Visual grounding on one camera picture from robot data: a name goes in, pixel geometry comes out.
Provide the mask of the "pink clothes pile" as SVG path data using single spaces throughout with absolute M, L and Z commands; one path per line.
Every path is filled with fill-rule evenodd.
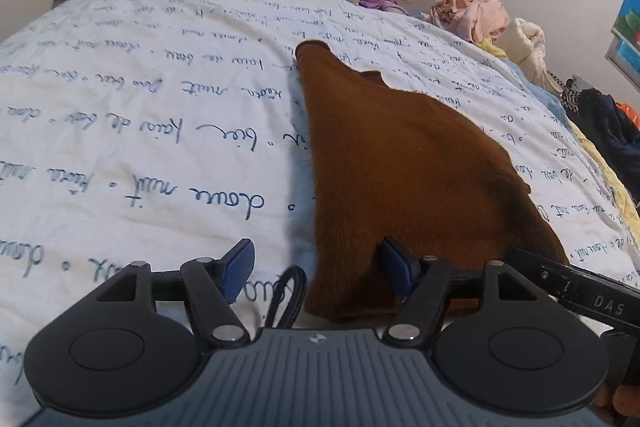
M 511 17 L 499 0 L 437 0 L 427 19 L 472 43 L 498 38 Z

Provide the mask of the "white script-print bed cover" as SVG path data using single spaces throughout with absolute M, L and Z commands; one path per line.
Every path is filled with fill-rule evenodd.
M 129 262 L 175 270 L 239 239 L 235 312 L 312 269 L 310 140 L 294 51 L 454 108 L 509 153 L 576 265 L 631 286 L 639 243 L 600 167 L 512 68 L 405 15 L 345 0 L 68 0 L 1 46 L 1 421 L 37 410 L 23 353 Z

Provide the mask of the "colourful wall poster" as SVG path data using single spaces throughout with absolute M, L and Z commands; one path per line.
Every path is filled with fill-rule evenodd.
M 639 0 L 623 0 L 612 36 L 606 59 L 639 89 Z

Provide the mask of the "brown knit sweater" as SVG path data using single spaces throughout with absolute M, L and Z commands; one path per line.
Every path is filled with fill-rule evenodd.
M 308 115 L 318 253 L 305 309 L 332 322 L 398 308 L 375 254 L 391 237 L 416 257 L 478 270 L 509 249 L 555 262 L 564 248 L 506 150 L 428 95 L 357 72 L 321 41 L 295 51 Z

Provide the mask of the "dark clothes pile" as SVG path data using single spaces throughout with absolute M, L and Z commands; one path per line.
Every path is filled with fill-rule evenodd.
M 604 94 L 579 77 L 567 79 L 561 101 L 568 118 L 590 140 L 639 205 L 639 129 Z

